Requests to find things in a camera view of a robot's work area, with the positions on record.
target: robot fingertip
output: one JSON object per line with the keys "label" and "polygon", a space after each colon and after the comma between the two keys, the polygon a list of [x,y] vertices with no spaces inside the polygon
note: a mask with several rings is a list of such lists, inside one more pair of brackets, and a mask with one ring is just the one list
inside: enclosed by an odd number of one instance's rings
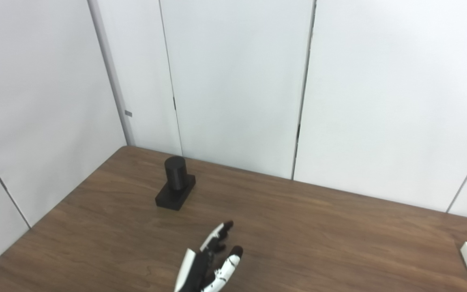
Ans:
{"label": "robot fingertip", "polygon": [[230,221],[224,222],[223,224],[224,224],[225,229],[230,229],[230,228],[233,227],[234,222],[232,220],[230,220]]}
{"label": "robot fingertip", "polygon": [[238,256],[238,257],[242,257],[242,253],[243,253],[243,249],[241,246],[239,245],[236,245],[232,248],[232,251],[230,252],[230,255],[228,256]]}

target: robotic hand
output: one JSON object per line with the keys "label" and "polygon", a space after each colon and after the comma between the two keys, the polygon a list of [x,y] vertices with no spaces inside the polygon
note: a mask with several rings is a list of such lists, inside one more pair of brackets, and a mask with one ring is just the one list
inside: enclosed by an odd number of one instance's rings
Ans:
{"label": "robotic hand", "polygon": [[206,272],[211,268],[215,254],[225,249],[221,241],[226,239],[233,225],[233,221],[221,223],[206,238],[200,252],[187,249],[174,292],[218,292],[225,286],[241,261],[242,247],[234,246],[223,266],[213,274],[206,276]]}

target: black object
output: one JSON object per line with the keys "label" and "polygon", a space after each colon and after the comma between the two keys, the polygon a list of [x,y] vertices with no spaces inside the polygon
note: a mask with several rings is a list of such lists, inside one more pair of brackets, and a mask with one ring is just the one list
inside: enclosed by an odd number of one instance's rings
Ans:
{"label": "black object", "polygon": [[187,174],[187,165],[183,157],[170,157],[165,160],[167,183],[156,196],[156,206],[171,210],[180,210],[196,184],[196,177]]}

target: black cylinder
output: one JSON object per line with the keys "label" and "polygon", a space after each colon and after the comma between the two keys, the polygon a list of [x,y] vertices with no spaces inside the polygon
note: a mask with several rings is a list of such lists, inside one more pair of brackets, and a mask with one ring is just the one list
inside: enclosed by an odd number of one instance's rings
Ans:
{"label": "black cylinder", "polygon": [[171,190],[180,191],[187,187],[187,165],[183,157],[170,157],[165,160],[167,183]]}

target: wooden table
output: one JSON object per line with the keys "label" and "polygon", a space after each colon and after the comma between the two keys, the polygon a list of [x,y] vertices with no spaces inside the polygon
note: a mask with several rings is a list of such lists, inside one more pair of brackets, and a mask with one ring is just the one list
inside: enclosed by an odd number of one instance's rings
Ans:
{"label": "wooden table", "polygon": [[467,218],[192,159],[187,202],[160,209],[167,157],[121,148],[0,257],[0,292],[172,292],[228,219],[224,292],[467,291]]}

